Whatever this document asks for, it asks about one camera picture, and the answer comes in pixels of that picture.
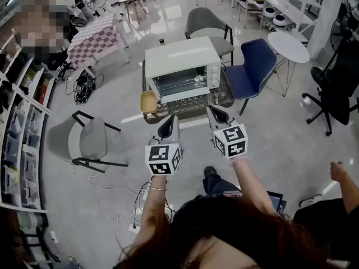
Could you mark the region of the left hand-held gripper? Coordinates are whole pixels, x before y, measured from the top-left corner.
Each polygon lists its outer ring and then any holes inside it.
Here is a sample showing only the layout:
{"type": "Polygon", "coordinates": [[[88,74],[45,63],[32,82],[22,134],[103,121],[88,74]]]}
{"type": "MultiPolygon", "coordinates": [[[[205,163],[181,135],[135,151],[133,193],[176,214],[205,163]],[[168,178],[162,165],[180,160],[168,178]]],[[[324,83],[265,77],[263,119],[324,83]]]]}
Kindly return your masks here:
{"type": "Polygon", "coordinates": [[[176,115],[162,119],[158,136],[152,136],[145,146],[145,163],[152,176],[174,175],[182,160],[179,142],[179,122],[176,115]]]}

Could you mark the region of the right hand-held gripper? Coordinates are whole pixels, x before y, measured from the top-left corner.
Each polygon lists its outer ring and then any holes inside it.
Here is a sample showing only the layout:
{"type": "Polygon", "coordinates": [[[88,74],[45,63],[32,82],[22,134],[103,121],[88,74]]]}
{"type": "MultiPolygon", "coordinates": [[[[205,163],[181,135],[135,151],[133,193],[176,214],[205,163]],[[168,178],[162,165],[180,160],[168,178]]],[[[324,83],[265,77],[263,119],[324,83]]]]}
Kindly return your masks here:
{"type": "Polygon", "coordinates": [[[210,127],[214,131],[215,148],[226,159],[247,154],[248,135],[244,124],[239,124],[232,112],[223,106],[208,106],[206,112],[210,127]]]}

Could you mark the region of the glass oven door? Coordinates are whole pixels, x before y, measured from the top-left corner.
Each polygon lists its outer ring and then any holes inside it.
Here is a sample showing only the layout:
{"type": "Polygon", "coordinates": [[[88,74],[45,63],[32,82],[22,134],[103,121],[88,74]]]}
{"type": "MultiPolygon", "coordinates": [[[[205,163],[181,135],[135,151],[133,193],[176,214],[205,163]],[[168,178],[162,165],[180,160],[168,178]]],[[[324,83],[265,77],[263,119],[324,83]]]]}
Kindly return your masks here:
{"type": "Polygon", "coordinates": [[[188,129],[209,124],[206,108],[210,105],[209,95],[199,95],[168,103],[158,102],[156,115],[163,118],[176,115],[179,119],[179,129],[188,129]]]}

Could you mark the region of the white oven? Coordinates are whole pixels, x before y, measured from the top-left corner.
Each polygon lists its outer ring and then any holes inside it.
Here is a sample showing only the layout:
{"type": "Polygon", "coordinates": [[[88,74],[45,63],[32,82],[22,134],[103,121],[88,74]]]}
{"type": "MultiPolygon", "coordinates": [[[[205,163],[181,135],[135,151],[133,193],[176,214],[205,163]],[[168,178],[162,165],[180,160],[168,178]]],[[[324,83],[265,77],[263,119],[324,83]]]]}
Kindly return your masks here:
{"type": "Polygon", "coordinates": [[[207,36],[145,52],[144,77],[162,104],[209,94],[220,86],[220,74],[220,58],[207,36]]]}

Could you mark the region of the person's right forearm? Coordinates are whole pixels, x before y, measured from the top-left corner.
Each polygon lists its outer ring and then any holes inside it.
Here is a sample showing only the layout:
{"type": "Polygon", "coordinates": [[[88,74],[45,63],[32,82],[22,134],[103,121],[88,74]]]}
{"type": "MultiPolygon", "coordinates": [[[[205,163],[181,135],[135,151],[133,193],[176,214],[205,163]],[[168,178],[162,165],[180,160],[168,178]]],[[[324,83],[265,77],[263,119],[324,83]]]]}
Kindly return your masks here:
{"type": "Polygon", "coordinates": [[[261,212],[276,214],[277,212],[273,207],[267,191],[252,171],[249,164],[232,163],[232,165],[241,187],[243,198],[248,202],[251,202],[261,212]]]}

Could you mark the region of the wicker table with glass top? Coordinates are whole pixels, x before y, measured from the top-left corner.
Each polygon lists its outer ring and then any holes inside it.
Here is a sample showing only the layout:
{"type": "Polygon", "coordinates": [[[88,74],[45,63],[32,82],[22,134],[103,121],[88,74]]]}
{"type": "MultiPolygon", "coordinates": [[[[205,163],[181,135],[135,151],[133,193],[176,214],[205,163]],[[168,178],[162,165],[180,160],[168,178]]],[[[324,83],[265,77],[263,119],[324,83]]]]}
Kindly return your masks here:
{"type": "MultiPolygon", "coordinates": [[[[210,105],[228,108],[234,103],[234,96],[225,76],[224,69],[199,66],[168,73],[154,78],[146,77],[146,60],[142,62],[142,91],[153,90],[157,101],[168,103],[199,95],[209,95],[210,105]]],[[[162,119],[155,113],[143,114],[148,124],[159,123],[162,119]]]]}

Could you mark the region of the yellow plastic tray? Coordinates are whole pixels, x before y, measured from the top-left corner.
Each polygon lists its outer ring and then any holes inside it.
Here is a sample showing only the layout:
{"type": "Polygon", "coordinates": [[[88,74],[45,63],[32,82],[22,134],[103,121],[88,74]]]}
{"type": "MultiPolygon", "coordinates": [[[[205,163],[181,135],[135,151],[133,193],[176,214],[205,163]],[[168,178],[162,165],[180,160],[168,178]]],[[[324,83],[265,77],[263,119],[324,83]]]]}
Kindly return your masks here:
{"type": "Polygon", "coordinates": [[[157,97],[153,90],[144,91],[140,97],[140,108],[143,114],[151,114],[157,111],[157,97]]]}

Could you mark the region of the blue chair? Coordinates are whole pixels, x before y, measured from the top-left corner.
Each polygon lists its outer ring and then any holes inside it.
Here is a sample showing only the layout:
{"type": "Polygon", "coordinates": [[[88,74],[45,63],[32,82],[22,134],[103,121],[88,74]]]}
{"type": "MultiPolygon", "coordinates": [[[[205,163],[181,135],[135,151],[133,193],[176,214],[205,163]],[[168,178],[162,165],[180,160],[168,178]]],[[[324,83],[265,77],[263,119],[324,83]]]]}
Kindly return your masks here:
{"type": "Polygon", "coordinates": [[[240,115],[243,114],[248,101],[261,93],[277,62],[276,55],[262,38],[243,43],[241,50],[244,63],[229,66],[225,70],[234,99],[244,101],[240,115]]]}

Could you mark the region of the person's legs in dark jeans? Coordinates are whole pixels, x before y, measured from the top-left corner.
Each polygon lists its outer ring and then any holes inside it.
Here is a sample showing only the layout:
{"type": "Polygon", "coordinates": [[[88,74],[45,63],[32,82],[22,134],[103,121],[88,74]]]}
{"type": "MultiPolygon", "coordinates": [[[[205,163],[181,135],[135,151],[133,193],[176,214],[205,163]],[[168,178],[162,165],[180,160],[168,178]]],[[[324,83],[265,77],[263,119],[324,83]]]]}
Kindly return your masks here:
{"type": "Polygon", "coordinates": [[[212,198],[212,197],[219,197],[223,196],[223,192],[225,191],[240,191],[241,190],[235,186],[234,184],[226,181],[225,179],[221,178],[219,174],[210,175],[207,178],[202,180],[203,187],[205,189],[205,195],[197,195],[194,199],[187,201],[184,205],[180,207],[180,209],[175,213],[173,219],[175,219],[184,208],[202,198],[212,198]]]}

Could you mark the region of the grey upholstered chair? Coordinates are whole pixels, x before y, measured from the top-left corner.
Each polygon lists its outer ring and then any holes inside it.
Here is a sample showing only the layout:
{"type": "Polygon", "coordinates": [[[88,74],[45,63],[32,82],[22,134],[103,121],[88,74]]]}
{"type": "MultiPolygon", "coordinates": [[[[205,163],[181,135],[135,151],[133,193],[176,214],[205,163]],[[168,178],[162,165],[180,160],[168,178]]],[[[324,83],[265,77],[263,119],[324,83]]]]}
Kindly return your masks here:
{"type": "Polygon", "coordinates": [[[185,26],[186,39],[209,37],[218,56],[231,55],[231,66],[234,60],[233,30],[232,28],[218,18],[210,9],[198,7],[191,10],[187,16],[185,26]],[[207,30],[221,30],[223,36],[213,36],[205,33],[207,30]]]}
{"type": "Polygon", "coordinates": [[[76,166],[81,166],[98,173],[104,173],[102,169],[91,166],[107,165],[128,167],[127,164],[103,161],[102,158],[108,152],[106,128],[120,132],[121,129],[106,123],[101,117],[92,117],[80,110],[73,113],[62,123],[53,126],[47,134],[47,146],[49,151],[63,161],[76,166]],[[69,147],[69,137],[75,124],[81,126],[79,135],[79,157],[72,157],[69,147]]]}

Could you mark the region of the black tablet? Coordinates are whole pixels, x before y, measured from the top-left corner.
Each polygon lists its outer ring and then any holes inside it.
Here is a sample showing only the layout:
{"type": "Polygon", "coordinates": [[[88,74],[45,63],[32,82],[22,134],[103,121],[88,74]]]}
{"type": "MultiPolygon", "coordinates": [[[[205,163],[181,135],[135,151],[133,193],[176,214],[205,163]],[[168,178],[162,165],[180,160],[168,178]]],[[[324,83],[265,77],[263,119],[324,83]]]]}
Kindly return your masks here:
{"type": "Polygon", "coordinates": [[[268,195],[276,212],[282,214],[287,204],[287,201],[283,199],[283,195],[270,191],[268,191],[268,195]]]}

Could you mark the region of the black office chair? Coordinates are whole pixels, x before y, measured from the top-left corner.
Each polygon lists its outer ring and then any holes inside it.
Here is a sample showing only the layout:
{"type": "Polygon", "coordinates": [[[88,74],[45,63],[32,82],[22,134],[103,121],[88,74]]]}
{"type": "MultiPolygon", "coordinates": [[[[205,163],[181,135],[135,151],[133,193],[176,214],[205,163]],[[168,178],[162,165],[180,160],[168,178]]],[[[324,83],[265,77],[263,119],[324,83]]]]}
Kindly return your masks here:
{"type": "Polygon", "coordinates": [[[306,123],[310,124],[324,114],[328,125],[325,135],[329,137],[332,134],[331,117],[346,126],[350,112],[359,112],[359,97],[357,104],[349,104],[350,97],[359,86],[359,46],[355,43],[344,43],[340,46],[335,65],[322,72],[320,77],[320,87],[317,88],[320,98],[317,99],[306,92],[302,97],[309,98],[320,107],[320,111],[312,118],[306,119],[306,123]]]}
{"type": "Polygon", "coordinates": [[[61,48],[35,47],[34,62],[42,66],[56,81],[63,80],[67,70],[75,70],[68,61],[68,54],[61,48]]]}

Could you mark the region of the pink checkered table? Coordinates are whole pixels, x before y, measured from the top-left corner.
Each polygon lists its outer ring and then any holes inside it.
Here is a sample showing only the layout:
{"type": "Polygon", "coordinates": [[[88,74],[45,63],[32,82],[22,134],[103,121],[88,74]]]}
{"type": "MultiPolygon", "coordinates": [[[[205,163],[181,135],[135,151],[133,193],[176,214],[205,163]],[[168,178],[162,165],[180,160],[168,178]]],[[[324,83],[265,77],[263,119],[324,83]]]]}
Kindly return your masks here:
{"type": "Polygon", "coordinates": [[[118,52],[126,63],[130,62],[124,48],[128,48],[127,41],[111,13],[95,19],[73,37],[67,49],[67,61],[95,78],[93,66],[113,52],[118,52]]]}

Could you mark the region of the white shelf unit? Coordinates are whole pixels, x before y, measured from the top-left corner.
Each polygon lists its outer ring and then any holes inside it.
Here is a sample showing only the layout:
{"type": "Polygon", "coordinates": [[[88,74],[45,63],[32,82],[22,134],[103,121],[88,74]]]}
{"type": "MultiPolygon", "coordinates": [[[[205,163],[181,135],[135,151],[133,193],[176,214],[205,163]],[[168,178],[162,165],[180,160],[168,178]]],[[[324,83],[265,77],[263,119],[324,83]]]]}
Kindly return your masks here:
{"type": "MultiPolygon", "coordinates": [[[[44,125],[50,115],[48,103],[54,81],[55,78],[50,73],[35,64],[32,56],[24,53],[15,34],[0,46],[0,138],[8,113],[14,106],[30,103],[43,111],[45,118],[40,144],[40,173],[44,125]]],[[[40,190],[42,205],[45,208],[41,178],[40,190]]]]}

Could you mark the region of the black standing fan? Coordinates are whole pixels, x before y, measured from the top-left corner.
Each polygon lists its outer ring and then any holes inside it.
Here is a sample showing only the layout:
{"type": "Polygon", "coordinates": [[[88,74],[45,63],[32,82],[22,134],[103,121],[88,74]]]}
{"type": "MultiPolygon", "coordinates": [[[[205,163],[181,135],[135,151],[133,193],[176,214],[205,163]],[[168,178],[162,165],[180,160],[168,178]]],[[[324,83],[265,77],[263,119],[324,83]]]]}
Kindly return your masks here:
{"type": "Polygon", "coordinates": [[[330,32],[330,45],[335,52],[343,39],[359,41],[359,21],[357,19],[344,17],[334,21],[330,32]]]}

